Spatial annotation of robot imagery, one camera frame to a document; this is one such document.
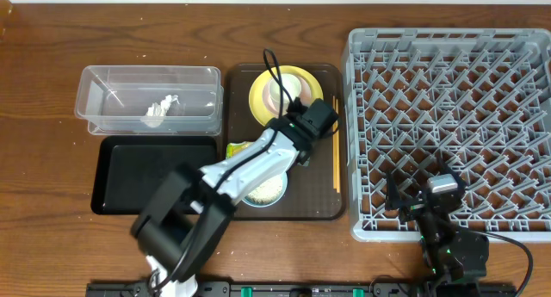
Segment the clear plastic bin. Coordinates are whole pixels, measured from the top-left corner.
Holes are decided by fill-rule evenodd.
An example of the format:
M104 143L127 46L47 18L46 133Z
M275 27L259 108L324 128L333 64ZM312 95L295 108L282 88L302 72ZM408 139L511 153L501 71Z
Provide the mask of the clear plastic bin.
M150 128L140 121L167 95L178 95L164 122ZM90 65L81 75L75 116L92 134L180 134L221 132L224 90L213 66Z

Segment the blue bowl with rice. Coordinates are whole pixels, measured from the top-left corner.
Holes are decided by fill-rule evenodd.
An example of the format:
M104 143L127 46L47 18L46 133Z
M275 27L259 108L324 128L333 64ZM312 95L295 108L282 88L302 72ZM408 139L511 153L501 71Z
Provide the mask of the blue bowl with rice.
M252 190L242 202L251 207L271 206L284 196L287 186L288 176L286 173L271 177Z

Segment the pink bowl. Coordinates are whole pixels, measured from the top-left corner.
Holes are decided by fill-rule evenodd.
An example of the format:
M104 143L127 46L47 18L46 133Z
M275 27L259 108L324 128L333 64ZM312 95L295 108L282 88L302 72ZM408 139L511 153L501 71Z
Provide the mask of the pink bowl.
M306 80L304 78L299 77L297 75L295 75L295 76L300 80L300 83L301 83L301 93L297 97L300 98L300 101L303 105L308 106L310 104L311 98L312 98L310 86L308 85L308 83L306 82ZM266 108L268 109L269 112L271 112L272 114L279 114L280 103L277 104L277 103L272 102L272 100L270 99L270 96L269 96L269 83L272 79L273 78L271 78L265 84L265 86L263 88L263 103L264 103L264 105L266 106ZM285 105L283 103L283 113L286 113L288 105Z

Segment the grey dishwasher rack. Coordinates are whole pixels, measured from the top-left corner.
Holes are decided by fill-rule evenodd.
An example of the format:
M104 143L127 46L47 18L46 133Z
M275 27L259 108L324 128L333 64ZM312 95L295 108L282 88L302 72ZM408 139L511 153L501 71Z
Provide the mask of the grey dishwasher rack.
M342 57L350 233L413 242L384 206L387 172L414 196L444 160L467 188L460 226L550 240L550 33L357 28Z

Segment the white tissue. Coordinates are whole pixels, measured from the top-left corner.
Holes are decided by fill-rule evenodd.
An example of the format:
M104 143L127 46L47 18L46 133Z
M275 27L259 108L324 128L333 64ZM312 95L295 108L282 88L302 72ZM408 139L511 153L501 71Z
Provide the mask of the white tissue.
M147 109L145 115L140 118L140 121L150 128L159 127L164 122L173 102L179 103L178 95L167 95L160 102L154 102Z

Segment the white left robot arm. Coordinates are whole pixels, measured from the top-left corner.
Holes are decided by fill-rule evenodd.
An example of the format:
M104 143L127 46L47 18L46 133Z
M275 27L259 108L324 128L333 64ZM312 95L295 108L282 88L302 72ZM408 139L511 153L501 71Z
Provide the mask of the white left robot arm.
M305 163L332 126L317 116L287 114L270 120L256 142L231 158L173 170L130 229L152 267L148 293L193 295L188 285L196 283L237 205L271 177Z

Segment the black plastic tray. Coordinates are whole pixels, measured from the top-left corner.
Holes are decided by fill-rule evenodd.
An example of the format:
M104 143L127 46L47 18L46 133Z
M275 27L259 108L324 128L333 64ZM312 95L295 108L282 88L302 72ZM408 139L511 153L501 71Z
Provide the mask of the black plastic tray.
M100 144L90 208L99 215L135 215L180 164L194 169L217 160L207 136L108 136Z

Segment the cream cup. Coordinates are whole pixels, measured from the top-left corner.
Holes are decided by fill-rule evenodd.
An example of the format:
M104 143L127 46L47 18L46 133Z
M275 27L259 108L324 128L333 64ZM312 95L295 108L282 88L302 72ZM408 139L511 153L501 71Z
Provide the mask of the cream cup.
M293 74L282 73L282 85L285 89L283 91L283 102L285 105L291 103L295 97L301 93L300 80ZM275 79L272 79L269 83L269 96L272 102L279 104L281 101L281 87Z

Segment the wooden chopstick outer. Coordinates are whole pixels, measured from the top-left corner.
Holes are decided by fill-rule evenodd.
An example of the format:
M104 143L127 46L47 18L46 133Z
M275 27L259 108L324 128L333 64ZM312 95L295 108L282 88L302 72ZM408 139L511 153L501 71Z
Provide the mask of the wooden chopstick outer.
M336 97L333 97L334 99L334 109L337 112L339 112L339 106L338 106L338 99ZM340 181L340 154L339 154L339 119L337 118L337 125L335 127L335 134L333 135L333 146L334 146L334 188L337 193L341 193L341 181Z

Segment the brown serving tray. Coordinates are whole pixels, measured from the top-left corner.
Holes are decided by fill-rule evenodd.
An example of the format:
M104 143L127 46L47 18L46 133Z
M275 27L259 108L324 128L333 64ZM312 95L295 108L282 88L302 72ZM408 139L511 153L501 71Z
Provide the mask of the brown serving tray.
M223 131L219 153L226 154L229 143L254 141L263 131L249 108L248 98L254 80L265 71L263 64L236 65L224 80ZM236 220L335 220L345 211L347 189L334 189L333 138L322 139L313 148L307 166L297 165L287 172L284 196L269 207L237 206Z

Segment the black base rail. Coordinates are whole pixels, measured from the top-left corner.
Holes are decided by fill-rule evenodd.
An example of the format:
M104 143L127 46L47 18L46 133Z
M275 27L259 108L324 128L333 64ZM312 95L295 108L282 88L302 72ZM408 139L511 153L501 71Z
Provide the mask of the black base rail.
M401 296L481 296L514 297L517 290L507 284L455 284L440 286L434 292L405 283L375 282L363 285L230 284L203 282L195 292L201 297L401 297Z

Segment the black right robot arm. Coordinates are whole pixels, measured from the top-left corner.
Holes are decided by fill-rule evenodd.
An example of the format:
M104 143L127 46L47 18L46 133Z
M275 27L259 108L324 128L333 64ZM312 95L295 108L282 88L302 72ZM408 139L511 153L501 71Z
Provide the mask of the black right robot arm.
M402 224L414 222L432 275L409 288L409 296L480 296L478 279L486 276L489 241L453 225L450 214L462 204L466 183L445 162L437 160L439 174L427 179L412 198L400 196L397 182L386 172L385 209L399 212Z

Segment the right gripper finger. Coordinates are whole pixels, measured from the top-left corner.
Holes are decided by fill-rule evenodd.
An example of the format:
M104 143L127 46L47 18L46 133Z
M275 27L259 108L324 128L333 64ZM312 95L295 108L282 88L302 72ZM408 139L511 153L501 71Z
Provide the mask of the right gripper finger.
M387 193L385 200L385 209L387 211L400 209L402 206L402 200L396 182L394 181L393 174L390 170L386 172L386 183Z
M436 156L436 162L438 165L438 169L441 175L450 175L455 179L455 182L457 183L459 188L466 188L467 184L466 182L461 178L461 175L452 170L446 162L443 160L443 158L439 155Z

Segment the green snack wrapper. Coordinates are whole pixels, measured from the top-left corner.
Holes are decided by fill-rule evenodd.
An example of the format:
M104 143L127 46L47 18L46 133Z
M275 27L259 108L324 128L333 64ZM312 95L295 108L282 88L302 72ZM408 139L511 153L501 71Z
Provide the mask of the green snack wrapper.
M241 142L241 143L229 143L226 147L226 158L231 158L234 155L242 152L244 149L252 145L252 142Z

